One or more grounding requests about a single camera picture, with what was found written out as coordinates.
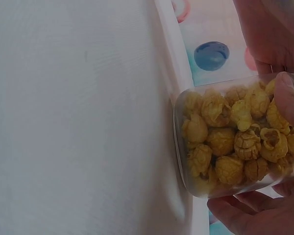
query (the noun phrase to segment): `clear plastic jar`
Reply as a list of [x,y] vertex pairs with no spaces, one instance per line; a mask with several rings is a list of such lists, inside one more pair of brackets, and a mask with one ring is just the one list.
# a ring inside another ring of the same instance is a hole
[[180,94],[174,137],[180,173],[192,195],[227,196],[294,178],[294,128],[277,111],[275,77],[225,81]]

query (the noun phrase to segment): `finger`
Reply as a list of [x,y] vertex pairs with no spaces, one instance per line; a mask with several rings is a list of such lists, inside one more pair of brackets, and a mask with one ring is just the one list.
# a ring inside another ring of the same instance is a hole
[[208,200],[207,206],[218,220],[237,235],[243,234],[252,218],[252,215],[244,213],[222,198]]
[[247,213],[247,214],[251,214],[251,215],[255,215],[257,214],[256,211],[254,211],[252,208],[250,208],[248,205],[240,202],[239,200],[237,200],[237,198],[235,198],[234,196],[227,196],[227,197],[223,197],[223,199],[228,202],[230,205],[240,209],[241,211]]
[[285,71],[286,71],[286,72],[294,73],[294,66],[286,66],[286,67],[285,67]]
[[256,63],[256,68],[259,74],[272,73],[271,65],[260,62],[258,60],[256,60],[255,63]]
[[271,65],[272,72],[283,72],[285,71],[285,67],[282,65]]
[[294,188],[294,180],[275,185],[272,188],[282,197],[289,197],[292,194],[292,189]]
[[276,77],[274,99],[280,114],[294,127],[294,85],[286,72]]
[[278,205],[277,200],[256,191],[241,193],[236,195],[236,197],[256,212],[274,209]]

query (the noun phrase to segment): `hand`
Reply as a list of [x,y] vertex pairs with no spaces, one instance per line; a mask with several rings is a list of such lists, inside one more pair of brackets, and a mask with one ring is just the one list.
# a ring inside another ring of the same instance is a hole
[[294,72],[294,0],[234,0],[260,74]]
[[281,198],[247,192],[210,199],[208,208],[236,235],[294,235],[294,181],[274,187]]

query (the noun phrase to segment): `blue dot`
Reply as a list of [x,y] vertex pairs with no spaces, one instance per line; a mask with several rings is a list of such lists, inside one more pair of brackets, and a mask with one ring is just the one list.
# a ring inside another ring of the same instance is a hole
[[198,67],[206,71],[220,69],[230,56],[227,45],[220,42],[207,42],[196,48],[194,59]]

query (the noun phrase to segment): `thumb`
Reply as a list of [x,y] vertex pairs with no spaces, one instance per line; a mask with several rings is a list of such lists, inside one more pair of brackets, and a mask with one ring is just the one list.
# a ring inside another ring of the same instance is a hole
[[274,99],[280,114],[294,127],[294,85],[287,72],[276,77]]

